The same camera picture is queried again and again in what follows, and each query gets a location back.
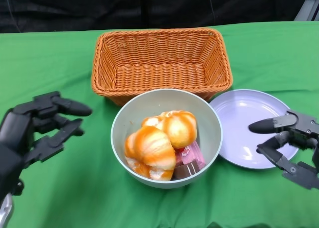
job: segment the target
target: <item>bowl rim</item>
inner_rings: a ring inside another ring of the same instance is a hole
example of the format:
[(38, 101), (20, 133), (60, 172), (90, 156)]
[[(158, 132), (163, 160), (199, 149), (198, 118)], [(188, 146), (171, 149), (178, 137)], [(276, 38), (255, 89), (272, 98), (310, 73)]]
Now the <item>bowl rim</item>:
[[(155, 91), (163, 91), (163, 90), (169, 90), (169, 91), (178, 91), (178, 92), (182, 92), (182, 93), (186, 93), (186, 94), (189, 94), (189, 95), (192, 95), (192, 96), (195, 96), (197, 97), (199, 100), (203, 101), (207, 106), (210, 107), (210, 109), (213, 111), (213, 113), (215, 114), (215, 116), (217, 117), (217, 120), (218, 120), (218, 123), (219, 123), (219, 126), (220, 126), (220, 131), (221, 131), (221, 139), (220, 139), (220, 143), (219, 143), (219, 146), (218, 146), (218, 149), (217, 149), (217, 152), (216, 154), (214, 155), (213, 159), (202, 169), (200, 170), (198, 173), (194, 174), (194, 175), (191, 175), (190, 177), (186, 177), (186, 178), (183, 178), (183, 179), (179, 179), (179, 180), (174, 180), (174, 181), (157, 181), (157, 180), (152, 180), (152, 179), (149, 179), (149, 178), (146, 178), (146, 177), (143, 177), (137, 173), (135, 173), (132, 169), (130, 169), (129, 167), (127, 167), (122, 161), (121, 159), (119, 158), (119, 156), (117, 155), (117, 152), (114, 148), (114, 144), (113, 144), (113, 129), (114, 129), (114, 124), (119, 116), (119, 114), (122, 112), (122, 110), (131, 102), (131, 101), (134, 101), (135, 99), (137, 99), (138, 97), (140, 96), (143, 96), (144, 94), (148, 94), (148, 93), (152, 93), (152, 92), (155, 92)], [(127, 102), (119, 111), (118, 113), (116, 114), (114, 120), (113, 120), (113, 123), (112, 123), (112, 127), (111, 127), (111, 146), (112, 146), (112, 150), (113, 150), (113, 153), (115, 155), (115, 157), (117, 158), (118, 162), (122, 165), (122, 167), (124, 167), (131, 175), (135, 176), (135, 177), (138, 177), (139, 179), (142, 179), (144, 181), (147, 181), (147, 182), (151, 182), (151, 183), (156, 183), (156, 184), (176, 184), (176, 183), (180, 183), (180, 182), (184, 182), (184, 181), (187, 181), (189, 179), (192, 179), (196, 176), (199, 176), (200, 174), (204, 173), (210, 166), (211, 164), (216, 160), (217, 156), (219, 155), (219, 152), (220, 152), (220, 149), (221, 149), (221, 146), (222, 146), (222, 143), (223, 143), (223, 127), (222, 127), (222, 124), (221, 124), (221, 121), (219, 119), (219, 116), (218, 114), (216, 113), (216, 111), (212, 108), (212, 106), (209, 105), (208, 102), (206, 102), (204, 99), (202, 99), (201, 97), (193, 94), (193, 93), (190, 93), (188, 91), (184, 91), (184, 90), (177, 90), (177, 89), (157, 89), (157, 90), (151, 90), (151, 91), (147, 91), (145, 93), (142, 93), (136, 97), (134, 97), (133, 99), (131, 99), (129, 102)]]

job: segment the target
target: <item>bowl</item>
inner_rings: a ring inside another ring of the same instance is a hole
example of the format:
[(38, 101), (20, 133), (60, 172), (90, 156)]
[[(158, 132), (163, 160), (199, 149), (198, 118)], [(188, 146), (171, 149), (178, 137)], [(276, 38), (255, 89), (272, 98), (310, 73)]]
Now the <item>bowl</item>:
[[(197, 120), (197, 143), (206, 166), (190, 177), (173, 181), (155, 181), (132, 171), (124, 157), (125, 139), (141, 128), (144, 118), (165, 111), (184, 110), (193, 113)], [(200, 178), (215, 161), (222, 144), (223, 132), (217, 113), (195, 94), (175, 89), (152, 90), (134, 97), (116, 115), (111, 129), (111, 145), (119, 163), (140, 182), (156, 188), (178, 188)]]

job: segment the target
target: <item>black curtain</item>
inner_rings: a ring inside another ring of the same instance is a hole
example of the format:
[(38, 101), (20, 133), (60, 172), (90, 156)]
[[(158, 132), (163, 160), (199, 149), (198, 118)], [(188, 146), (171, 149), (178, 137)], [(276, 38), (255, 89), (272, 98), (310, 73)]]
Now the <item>black curtain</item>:
[(0, 0), (0, 32), (182, 28), (294, 20), (305, 0)]

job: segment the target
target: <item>basket rim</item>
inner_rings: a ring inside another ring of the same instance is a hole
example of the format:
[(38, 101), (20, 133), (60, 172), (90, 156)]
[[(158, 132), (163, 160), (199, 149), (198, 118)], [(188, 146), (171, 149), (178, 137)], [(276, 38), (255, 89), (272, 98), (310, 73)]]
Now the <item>basket rim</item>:
[[(221, 84), (214, 84), (214, 85), (198, 85), (198, 86), (162, 86), (162, 87), (144, 87), (144, 88), (103, 88), (99, 84), (98, 79), (98, 73), (99, 73), (99, 65), (100, 65), (100, 59), (97, 60), (97, 58), (100, 58), (101, 54), (101, 44), (103, 40), (107, 37), (112, 37), (114, 35), (147, 35), (147, 34), (163, 34), (163, 33), (176, 33), (179, 31), (183, 31), (185, 33), (190, 32), (203, 32), (205, 34), (213, 32), (217, 38), (218, 43), (217, 46), (220, 47), (220, 50), (222, 53), (222, 61), (224, 65), (226, 66), (226, 82)], [(96, 42), (95, 46), (95, 54), (93, 59), (93, 68), (92, 68), (92, 76), (91, 76), (91, 87), (92, 90), (99, 95), (103, 96), (135, 96), (139, 95), (140, 93), (155, 90), (155, 89), (178, 89), (178, 90), (187, 90), (192, 93), (210, 93), (210, 92), (222, 92), (231, 87), (233, 83), (233, 75), (230, 69), (230, 63), (229, 58), (226, 52), (226, 45), (224, 42), (224, 39), (221, 35), (221, 33), (210, 27), (198, 27), (198, 28), (173, 28), (173, 29), (145, 29), (145, 30), (118, 30), (118, 31), (111, 31), (111, 32), (104, 32), (101, 34)]]

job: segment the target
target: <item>wicker basket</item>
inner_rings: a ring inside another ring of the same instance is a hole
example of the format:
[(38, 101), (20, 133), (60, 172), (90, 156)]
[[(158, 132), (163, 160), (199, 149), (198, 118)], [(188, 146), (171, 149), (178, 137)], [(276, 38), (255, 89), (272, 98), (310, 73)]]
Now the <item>wicker basket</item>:
[(117, 105), (172, 88), (205, 100), (233, 83), (222, 35), (211, 28), (113, 31), (99, 36), (92, 90)]

